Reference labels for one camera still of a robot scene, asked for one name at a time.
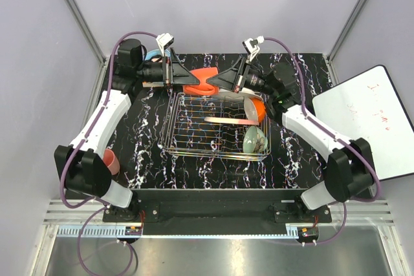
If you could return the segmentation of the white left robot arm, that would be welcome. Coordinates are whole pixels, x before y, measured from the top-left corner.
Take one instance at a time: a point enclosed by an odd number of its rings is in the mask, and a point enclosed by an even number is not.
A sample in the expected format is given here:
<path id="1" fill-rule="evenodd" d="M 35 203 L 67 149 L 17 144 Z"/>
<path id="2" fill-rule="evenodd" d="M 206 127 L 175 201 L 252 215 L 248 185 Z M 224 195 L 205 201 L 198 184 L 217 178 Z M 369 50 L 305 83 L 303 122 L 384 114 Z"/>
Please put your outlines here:
<path id="1" fill-rule="evenodd" d="M 140 206 L 133 202 L 132 190 L 114 181 L 104 163 L 107 143 L 119 121 L 130 109 L 144 83 L 158 83 L 163 87 L 198 85 L 199 79 L 180 64 L 171 47 L 174 37 L 169 33 L 155 36 L 160 60 L 143 56 L 144 47 L 134 38 L 136 32 L 122 36 L 109 58 L 107 89 L 85 127 L 67 145 L 59 145 L 54 160 L 60 180 L 60 198 L 70 208 L 79 208 L 67 202 L 67 190 L 86 195 L 86 201 L 97 200 L 103 205 L 116 206 L 117 214 L 127 222 L 134 221 Z"/>

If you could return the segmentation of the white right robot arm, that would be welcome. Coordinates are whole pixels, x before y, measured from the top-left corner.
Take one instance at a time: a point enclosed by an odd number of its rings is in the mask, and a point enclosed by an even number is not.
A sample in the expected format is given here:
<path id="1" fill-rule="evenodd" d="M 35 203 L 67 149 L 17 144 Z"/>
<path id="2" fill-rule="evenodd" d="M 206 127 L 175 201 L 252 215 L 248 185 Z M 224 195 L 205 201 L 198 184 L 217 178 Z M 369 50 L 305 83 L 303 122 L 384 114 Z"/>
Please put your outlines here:
<path id="1" fill-rule="evenodd" d="M 346 202 L 371 186 L 378 187 L 371 146 L 364 138 L 350 139 L 321 122 L 294 95 L 299 84 L 300 68 L 279 63 L 267 75 L 260 73 L 244 57 L 229 69 L 206 81 L 231 92 L 246 87 L 267 96 L 267 116 L 280 126 L 304 139 L 325 160 L 323 180 L 302 192 L 294 205 L 295 217 L 308 222 L 317 209 L 333 203 Z"/>

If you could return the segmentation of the green ceramic bowl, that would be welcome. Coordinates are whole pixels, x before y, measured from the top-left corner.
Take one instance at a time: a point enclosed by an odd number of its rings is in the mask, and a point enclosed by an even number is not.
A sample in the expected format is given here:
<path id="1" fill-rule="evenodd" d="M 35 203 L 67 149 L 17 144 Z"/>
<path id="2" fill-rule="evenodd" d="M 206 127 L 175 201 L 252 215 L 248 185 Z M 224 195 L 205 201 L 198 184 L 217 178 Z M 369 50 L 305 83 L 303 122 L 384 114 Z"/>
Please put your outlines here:
<path id="1" fill-rule="evenodd" d="M 268 146 L 268 138 L 256 126 L 250 126 L 243 140 L 243 152 L 248 154 L 263 153 Z"/>

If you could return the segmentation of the wire dish rack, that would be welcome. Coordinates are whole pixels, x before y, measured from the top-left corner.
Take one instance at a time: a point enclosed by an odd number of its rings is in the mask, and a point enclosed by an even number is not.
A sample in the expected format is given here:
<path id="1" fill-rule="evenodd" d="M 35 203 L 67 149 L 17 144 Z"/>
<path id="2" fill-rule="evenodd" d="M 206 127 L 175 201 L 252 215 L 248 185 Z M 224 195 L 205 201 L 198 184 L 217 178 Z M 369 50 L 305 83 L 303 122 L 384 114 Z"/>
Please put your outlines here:
<path id="1" fill-rule="evenodd" d="M 205 117 L 245 119 L 244 100 L 220 100 L 213 96 L 196 96 L 174 92 L 168 103 L 162 128 L 161 146 L 179 156 L 213 157 L 260 161 L 271 152 L 270 120 L 265 117 L 259 127 L 268 138 L 263 153 L 243 152 L 243 140 L 249 125 L 210 123 Z"/>

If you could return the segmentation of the orange ceramic mug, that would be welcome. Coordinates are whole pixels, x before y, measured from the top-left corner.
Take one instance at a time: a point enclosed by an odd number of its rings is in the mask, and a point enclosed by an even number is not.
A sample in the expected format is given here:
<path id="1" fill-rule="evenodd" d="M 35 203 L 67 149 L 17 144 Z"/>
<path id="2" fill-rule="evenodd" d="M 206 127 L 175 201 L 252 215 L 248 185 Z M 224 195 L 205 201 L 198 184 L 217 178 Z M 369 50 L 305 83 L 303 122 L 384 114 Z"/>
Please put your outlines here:
<path id="1" fill-rule="evenodd" d="M 183 92 L 189 95 L 213 96 L 219 93 L 219 88 L 210 85 L 206 80 L 218 74 L 217 67 L 206 67 L 190 71 L 199 81 L 198 85 L 184 85 Z"/>

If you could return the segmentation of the pink and cream plate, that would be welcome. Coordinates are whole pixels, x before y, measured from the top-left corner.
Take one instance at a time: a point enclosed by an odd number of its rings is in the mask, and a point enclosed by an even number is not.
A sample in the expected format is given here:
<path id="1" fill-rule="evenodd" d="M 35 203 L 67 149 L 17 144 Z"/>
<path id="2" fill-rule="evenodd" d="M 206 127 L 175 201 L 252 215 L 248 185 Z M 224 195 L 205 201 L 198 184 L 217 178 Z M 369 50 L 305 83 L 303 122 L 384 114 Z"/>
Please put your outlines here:
<path id="1" fill-rule="evenodd" d="M 259 125 L 258 121 L 239 118 L 205 117 L 204 121 L 210 123 L 232 124 L 232 125 Z"/>

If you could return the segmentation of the orange and white bowl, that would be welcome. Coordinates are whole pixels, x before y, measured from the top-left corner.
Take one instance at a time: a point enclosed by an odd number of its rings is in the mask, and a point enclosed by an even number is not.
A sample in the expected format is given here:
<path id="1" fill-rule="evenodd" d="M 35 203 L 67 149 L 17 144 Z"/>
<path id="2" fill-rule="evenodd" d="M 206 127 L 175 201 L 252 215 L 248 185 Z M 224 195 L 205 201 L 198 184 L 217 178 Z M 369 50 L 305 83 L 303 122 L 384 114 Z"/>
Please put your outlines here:
<path id="1" fill-rule="evenodd" d="M 245 98 L 243 105 L 248 120 L 257 121 L 258 123 L 261 123 L 264 120 L 266 110 L 262 100 L 257 98 Z"/>

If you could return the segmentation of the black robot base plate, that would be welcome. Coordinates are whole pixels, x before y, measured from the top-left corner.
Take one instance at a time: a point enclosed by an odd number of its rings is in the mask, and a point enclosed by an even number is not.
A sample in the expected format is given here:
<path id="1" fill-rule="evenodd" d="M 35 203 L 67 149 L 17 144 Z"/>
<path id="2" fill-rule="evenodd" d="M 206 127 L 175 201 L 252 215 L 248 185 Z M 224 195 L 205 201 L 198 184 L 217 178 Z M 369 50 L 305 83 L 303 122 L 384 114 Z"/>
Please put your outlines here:
<path id="1" fill-rule="evenodd" d="M 286 224 L 329 224 L 327 206 L 306 211 L 300 189 L 139 189 L 128 209 L 113 207 L 104 222 L 144 221 L 150 237 L 276 237 Z"/>

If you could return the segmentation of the white paper plate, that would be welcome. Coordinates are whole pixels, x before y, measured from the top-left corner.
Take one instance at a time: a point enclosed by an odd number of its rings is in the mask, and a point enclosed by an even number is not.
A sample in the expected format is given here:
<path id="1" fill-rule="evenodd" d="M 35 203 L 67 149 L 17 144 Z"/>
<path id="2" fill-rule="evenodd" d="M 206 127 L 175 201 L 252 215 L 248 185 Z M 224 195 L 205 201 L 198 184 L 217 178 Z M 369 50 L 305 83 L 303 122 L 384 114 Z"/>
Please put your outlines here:
<path id="1" fill-rule="evenodd" d="M 246 88 L 243 88 L 238 93 L 231 92 L 229 90 L 219 89 L 219 92 L 217 94 L 214 94 L 213 97 L 220 99 L 220 100 L 228 100 L 228 101 L 230 100 L 240 101 L 240 100 L 244 100 L 245 98 L 256 98 L 256 99 L 262 100 L 262 97 L 260 95 Z"/>

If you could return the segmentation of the pink plastic cup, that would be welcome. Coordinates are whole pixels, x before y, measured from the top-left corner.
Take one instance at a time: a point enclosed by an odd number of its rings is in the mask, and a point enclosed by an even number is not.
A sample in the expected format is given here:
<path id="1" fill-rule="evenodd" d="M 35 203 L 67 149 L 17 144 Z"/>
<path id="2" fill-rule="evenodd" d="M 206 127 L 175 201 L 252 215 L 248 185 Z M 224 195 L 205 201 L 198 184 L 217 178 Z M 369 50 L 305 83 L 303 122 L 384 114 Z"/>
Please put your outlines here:
<path id="1" fill-rule="evenodd" d="M 103 162 L 113 176 L 120 172 L 120 162 L 112 149 L 105 149 Z"/>

